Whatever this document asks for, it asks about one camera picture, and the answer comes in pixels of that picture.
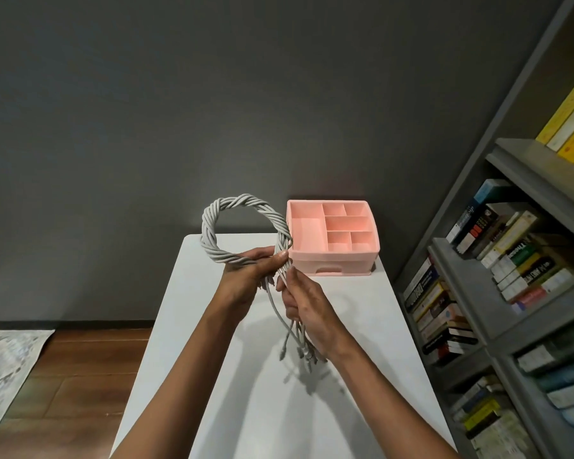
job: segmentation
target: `gray cable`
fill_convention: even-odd
[[[255,260],[251,258],[241,258],[237,254],[230,253],[228,251],[223,251],[217,246],[217,236],[215,235],[215,224],[217,219],[219,219],[219,213],[226,209],[236,208],[238,206],[250,206],[255,208],[257,212],[266,216],[268,220],[272,223],[276,229],[276,245],[274,246],[274,253],[278,253],[283,250],[288,250],[293,244],[293,239],[289,232],[289,226],[285,222],[283,215],[276,212],[270,205],[259,198],[253,196],[252,194],[241,194],[240,196],[230,196],[229,198],[218,198],[209,207],[204,209],[202,215],[202,236],[200,238],[200,243],[206,251],[206,254],[215,262],[221,262],[224,264],[234,264],[235,266],[246,266],[248,264],[255,264]],[[282,277],[285,286],[287,285],[287,280],[285,274],[287,270],[291,267],[291,260],[289,259],[283,267],[278,270],[278,274]],[[283,323],[284,327],[287,329],[287,335],[283,343],[283,348],[280,353],[280,359],[282,360],[286,353],[287,340],[290,335],[298,343],[298,355],[300,358],[305,357],[308,370],[312,370],[310,361],[317,363],[317,358],[314,351],[314,346],[309,339],[306,338],[305,327],[300,326],[296,323],[296,332],[294,333],[292,328],[294,326],[294,321],[291,321],[291,325],[284,321],[281,314],[278,312],[272,294],[270,293],[270,279],[271,277],[264,277],[264,282],[262,283],[263,288],[268,293],[268,299],[274,309],[274,313]]]

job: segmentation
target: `wooden floor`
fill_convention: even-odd
[[[0,423],[0,459],[106,459],[150,334],[56,331]]]

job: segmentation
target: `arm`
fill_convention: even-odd
[[[262,278],[274,275],[287,261],[286,251],[261,259],[273,252],[273,246],[256,248],[241,256],[260,259],[257,264],[225,267],[196,329],[113,459],[181,459],[189,455],[236,326],[247,315]]]
[[[314,345],[336,367],[386,457],[458,459],[406,402],[346,330],[321,286],[295,268],[279,281],[287,317],[306,324]]]

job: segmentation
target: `person's right hand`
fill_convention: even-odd
[[[279,278],[276,291],[283,294],[287,318],[306,325],[306,332],[315,347],[331,361],[340,341],[349,333],[321,285],[291,267],[287,271],[287,286]]]

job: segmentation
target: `person's left hand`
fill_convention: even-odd
[[[228,311],[236,323],[243,320],[264,277],[274,276],[289,258],[287,251],[273,254],[274,246],[254,248],[238,254],[255,259],[257,263],[241,267],[226,264],[209,307]]]

